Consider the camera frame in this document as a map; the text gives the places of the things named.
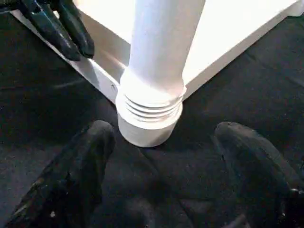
glove finger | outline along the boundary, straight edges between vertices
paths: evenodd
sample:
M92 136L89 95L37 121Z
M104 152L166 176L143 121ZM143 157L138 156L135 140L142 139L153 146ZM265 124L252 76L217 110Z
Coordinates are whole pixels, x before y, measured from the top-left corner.
M80 53L68 32L48 4L23 0L24 15L32 22L43 38L54 45L67 59L80 60Z
M71 0L61 0L57 5L59 19L69 32L73 42L78 46L80 53L88 58L94 56L94 41L83 25L80 14Z
M11 10L16 10L19 5L19 0L0 0L0 14Z

dark floor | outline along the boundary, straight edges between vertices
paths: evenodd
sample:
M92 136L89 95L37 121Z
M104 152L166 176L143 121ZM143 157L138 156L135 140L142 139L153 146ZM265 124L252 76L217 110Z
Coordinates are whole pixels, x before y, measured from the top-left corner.
M299 170L304 155L304 17L287 18L184 103L171 138L139 149L115 107L10 15L0 15L0 226L32 181L95 119L115 128L93 227L219 228L239 214L211 136L222 121L258 130Z

